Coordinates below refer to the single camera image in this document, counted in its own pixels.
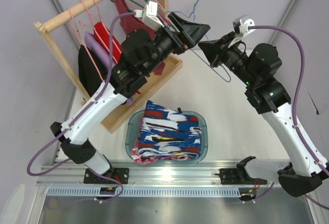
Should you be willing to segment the blue patterned trousers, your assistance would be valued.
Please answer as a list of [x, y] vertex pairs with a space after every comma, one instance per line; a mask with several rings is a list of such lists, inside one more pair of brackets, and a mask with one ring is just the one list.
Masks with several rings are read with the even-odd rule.
[[160, 160], [191, 160], [201, 155], [198, 118], [148, 100], [132, 155]]

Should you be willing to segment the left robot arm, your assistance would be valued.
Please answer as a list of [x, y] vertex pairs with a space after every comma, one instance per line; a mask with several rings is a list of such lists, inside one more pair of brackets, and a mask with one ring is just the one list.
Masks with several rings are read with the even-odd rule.
[[157, 22], [154, 39], [144, 29], [130, 32], [122, 44], [118, 64], [108, 67], [106, 80], [94, 95], [71, 119], [51, 125], [64, 154], [74, 163], [88, 167], [95, 175], [108, 177], [112, 165], [89, 141], [91, 132], [146, 84], [150, 74], [170, 54], [182, 54], [193, 48], [210, 30], [209, 25], [186, 21], [174, 12], [169, 18], [177, 31]]

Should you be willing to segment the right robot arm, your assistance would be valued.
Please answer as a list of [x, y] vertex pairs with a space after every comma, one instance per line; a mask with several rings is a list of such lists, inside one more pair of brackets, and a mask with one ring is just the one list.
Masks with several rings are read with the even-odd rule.
[[293, 123], [291, 98], [274, 75], [282, 65], [275, 46], [256, 45], [250, 55], [239, 50], [231, 32], [219, 40], [199, 42], [211, 67], [225, 65], [245, 85], [251, 106], [272, 127], [285, 148], [289, 160], [270, 162], [249, 156], [237, 164], [250, 178], [278, 183], [291, 196], [300, 197], [314, 191], [328, 175], [312, 157], [315, 154], [328, 169], [328, 160], [312, 143], [302, 125]]

